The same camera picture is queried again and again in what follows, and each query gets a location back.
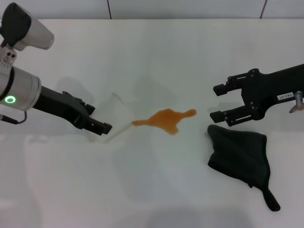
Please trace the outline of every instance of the spilled juice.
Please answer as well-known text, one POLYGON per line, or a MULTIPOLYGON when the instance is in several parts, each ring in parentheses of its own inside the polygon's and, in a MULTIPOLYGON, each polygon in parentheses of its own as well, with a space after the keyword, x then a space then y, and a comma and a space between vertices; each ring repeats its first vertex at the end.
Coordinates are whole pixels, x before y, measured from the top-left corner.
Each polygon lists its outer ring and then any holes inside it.
POLYGON ((183 119, 187 117, 192 117, 196 115, 195 109, 190 109, 184 113, 178 113, 168 108, 165 110, 158 111, 156 114, 151 116, 148 120, 136 120, 133 121, 134 126, 153 126, 159 127, 166 131, 169 134, 175 135, 179 132, 177 128, 177 124, 183 119))

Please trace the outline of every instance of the white tabletop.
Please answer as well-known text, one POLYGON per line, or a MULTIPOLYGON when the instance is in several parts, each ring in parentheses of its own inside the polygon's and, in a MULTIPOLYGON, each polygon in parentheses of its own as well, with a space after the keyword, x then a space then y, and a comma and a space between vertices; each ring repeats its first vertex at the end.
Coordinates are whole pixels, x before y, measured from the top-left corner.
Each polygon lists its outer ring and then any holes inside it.
POLYGON ((136 119, 165 108, 198 114, 182 120, 175 136, 143 126, 116 146, 89 142, 85 130, 35 109, 22 125, 0 123, 0 227, 303 226, 304 121, 301 112, 288 113, 292 102, 231 127, 267 135, 279 212, 260 190, 207 165, 213 149, 206 135, 210 112, 242 105, 240 91, 217 97, 213 86, 253 68, 271 73, 304 63, 303 20, 42 22, 55 34, 53 47, 28 47, 15 66, 43 86, 96 107, 116 92, 136 119))

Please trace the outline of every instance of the cable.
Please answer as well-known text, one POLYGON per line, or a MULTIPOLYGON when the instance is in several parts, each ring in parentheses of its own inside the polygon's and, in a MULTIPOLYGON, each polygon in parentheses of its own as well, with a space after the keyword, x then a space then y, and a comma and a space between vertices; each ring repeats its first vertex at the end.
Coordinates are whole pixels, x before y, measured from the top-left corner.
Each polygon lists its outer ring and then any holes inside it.
POLYGON ((0 120, 1 121, 4 121, 4 122, 8 122, 8 123, 11 123, 11 124, 21 124, 21 123, 24 123, 28 118, 28 114, 26 111, 24 111, 24 119, 21 120, 21 121, 18 121, 18 120, 15 120, 13 118, 10 118, 6 115, 0 115, 0 120))
POLYGON ((28 113, 27 113, 27 111, 24 111, 24 119, 19 121, 17 124, 24 123, 27 120, 27 118, 28 118, 28 113))
POLYGON ((263 19, 263 15, 264 15, 264 11, 265 11, 265 8, 266 8, 266 5, 267 5, 267 2, 268 2, 268 0, 265 0, 264 7, 263 7, 263 9, 262 9, 260 19, 263 19))

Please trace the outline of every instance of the black cloth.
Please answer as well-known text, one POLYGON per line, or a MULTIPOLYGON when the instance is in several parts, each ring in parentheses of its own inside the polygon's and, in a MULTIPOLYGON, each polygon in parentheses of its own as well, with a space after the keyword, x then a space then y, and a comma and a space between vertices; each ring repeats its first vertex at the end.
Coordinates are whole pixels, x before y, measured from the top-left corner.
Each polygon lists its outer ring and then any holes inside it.
POLYGON ((268 188, 270 166, 266 157, 266 135, 216 125, 208 127, 208 134, 214 149, 208 166, 260 189, 267 206, 279 211, 281 207, 268 188))

